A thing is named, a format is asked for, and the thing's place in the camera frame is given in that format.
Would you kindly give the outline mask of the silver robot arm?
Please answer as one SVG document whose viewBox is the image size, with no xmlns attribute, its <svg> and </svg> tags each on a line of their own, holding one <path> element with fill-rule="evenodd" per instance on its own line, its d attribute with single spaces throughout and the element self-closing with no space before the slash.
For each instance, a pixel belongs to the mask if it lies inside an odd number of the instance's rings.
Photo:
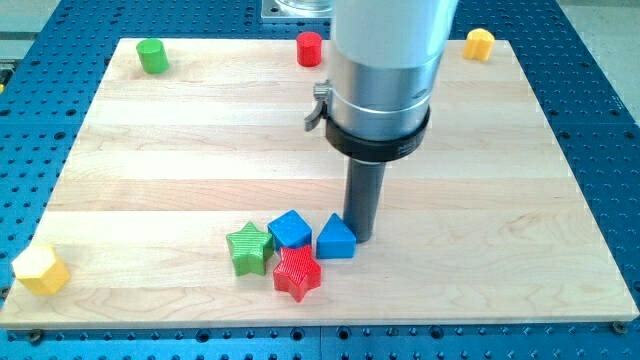
<svg viewBox="0 0 640 360">
<path fill-rule="evenodd" d="M 416 150 L 458 0 L 338 0 L 333 5 L 328 78 L 315 84 L 305 119 L 326 123 L 328 142 L 364 162 Z"/>
</svg>

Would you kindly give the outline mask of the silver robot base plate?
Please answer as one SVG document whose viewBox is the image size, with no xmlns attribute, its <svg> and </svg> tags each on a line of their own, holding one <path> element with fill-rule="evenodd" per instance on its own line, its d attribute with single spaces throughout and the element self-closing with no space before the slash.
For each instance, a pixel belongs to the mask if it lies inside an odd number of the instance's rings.
<svg viewBox="0 0 640 360">
<path fill-rule="evenodd" d="M 262 0 L 263 23 L 317 22 L 331 18 L 333 0 Z"/>
</svg>

